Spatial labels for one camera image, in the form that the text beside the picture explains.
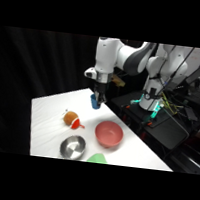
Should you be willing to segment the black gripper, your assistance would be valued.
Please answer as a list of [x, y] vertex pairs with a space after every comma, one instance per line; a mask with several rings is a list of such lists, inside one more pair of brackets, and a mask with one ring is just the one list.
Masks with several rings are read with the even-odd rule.
[[94, 99], [95, 99], [96, 102], [98, 102], [98, 96], [100, 95], [100, 101], [99, 101], [100, 105], [102, 103], [106, 102], [105, 93], [107, 92], [108, 87], [109, 87], [108, 84], [95, 82], [95, 86], [94, 86], [94, 91], [95, 91]]

